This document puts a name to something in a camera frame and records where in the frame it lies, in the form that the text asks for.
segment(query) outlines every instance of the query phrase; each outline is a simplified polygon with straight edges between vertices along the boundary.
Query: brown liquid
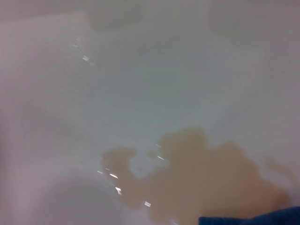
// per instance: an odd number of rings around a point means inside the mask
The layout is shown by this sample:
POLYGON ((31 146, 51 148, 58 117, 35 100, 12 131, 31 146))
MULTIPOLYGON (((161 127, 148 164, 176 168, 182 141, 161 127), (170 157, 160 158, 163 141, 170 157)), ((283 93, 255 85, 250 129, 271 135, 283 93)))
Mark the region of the brown liquid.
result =
POLYGON ((279 187, 260 177, 257 166, 234 142, 209 147, 204 132, 188 128, 167 134, 159 142, 167 168, 143 179, 129 170, 135 149, 118 148, 103 155, 109 173, 118 176, 120 199, 137 209, 151 203, 153 222, 196 225, 200 216, 247 218, 278 209, 289 201, 279 187))

